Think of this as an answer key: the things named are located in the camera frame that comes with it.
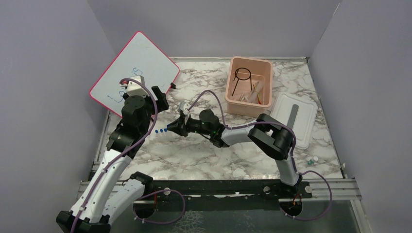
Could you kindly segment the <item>white plastic bin lid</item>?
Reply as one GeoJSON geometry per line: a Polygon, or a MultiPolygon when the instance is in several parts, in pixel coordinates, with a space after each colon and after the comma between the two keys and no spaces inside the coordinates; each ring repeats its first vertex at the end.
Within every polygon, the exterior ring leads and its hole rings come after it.
{"type": "Polygon", "coordinates": [[[270,117],[288,126],[295,133],[296,147],[309,147],[318,106],[311,99],[280,92],[271,110],[270,117]]]}

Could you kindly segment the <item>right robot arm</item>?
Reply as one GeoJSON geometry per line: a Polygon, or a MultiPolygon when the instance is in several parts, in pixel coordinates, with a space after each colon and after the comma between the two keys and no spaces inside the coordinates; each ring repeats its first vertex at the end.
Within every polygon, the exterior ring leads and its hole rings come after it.
{"type": "Polygon", "coordinates": [[[167,125],[167,130],[179,136],[190,133],[208,136],[209,141],[218,148],[235,144],[253,142],[268,157],[275,160],[280,174],[281,193],[291,198],[300,190],[302,176],[297,172],[293,159],[296,136],[293,130],[267,114],[260,114],[248,124],[228,127],[210,110],[203,110],[199,119],[193,119],[183,111],[178,119],[167,125]]]}

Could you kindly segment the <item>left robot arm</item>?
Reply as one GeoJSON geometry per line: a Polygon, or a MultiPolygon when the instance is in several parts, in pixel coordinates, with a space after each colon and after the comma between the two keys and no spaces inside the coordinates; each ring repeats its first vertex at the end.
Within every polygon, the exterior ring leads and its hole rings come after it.
{"type": "Polygon", "coordinates": [[[132,178],[111,195],[123,171],[151,133],[157,114],[169,108],[166,95],[153,86],[147,96],[127,94],[122,119],[111,133],[102,161],[84,193],[56,223],[65,233],[108,233],[113,223],[137,198],[152,195],[150,183],[132,178]]]}

